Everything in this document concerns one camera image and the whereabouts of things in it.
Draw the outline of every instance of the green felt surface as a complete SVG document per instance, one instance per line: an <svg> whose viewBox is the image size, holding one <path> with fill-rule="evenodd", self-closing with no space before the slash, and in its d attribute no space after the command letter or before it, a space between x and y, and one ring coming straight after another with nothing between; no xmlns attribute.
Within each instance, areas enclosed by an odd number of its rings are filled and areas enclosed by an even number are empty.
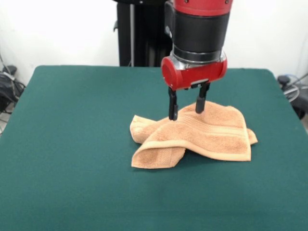
<svg viewBox="0 0 308 231"><path fill-rule="evenodd" d="M0 138L0 231L306 231L307 135L271 72L228 70L208 99L243 112L251 162L136 169L133 116L167 116L160 69L37 68Z"/></svg>

